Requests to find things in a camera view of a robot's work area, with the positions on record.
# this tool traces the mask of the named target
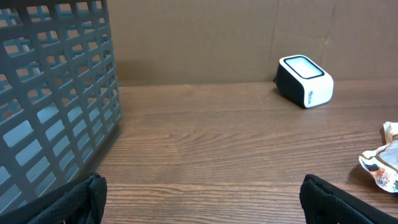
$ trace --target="gray plastic basket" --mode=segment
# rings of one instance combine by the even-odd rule
[[[92,166],[121,109],[105,0],[0,1],[0,9],[4,214]]]

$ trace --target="small device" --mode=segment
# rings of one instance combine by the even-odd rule
[[[274,81],[284,96],[304,108],[327,103],[333,95],[331,76],[304,55],[281,58]]]

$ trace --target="printed wrapper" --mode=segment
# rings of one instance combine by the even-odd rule
[[[386,145],[359,155],[359,163],[377,185],[388,192],[398,192],[398,123],[385,122]]]

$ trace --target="cardboard wall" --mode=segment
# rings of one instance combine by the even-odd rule
[[[108,0],[120,85],[271,81],[304,54],[335,80],[396,78],[396,0]]]

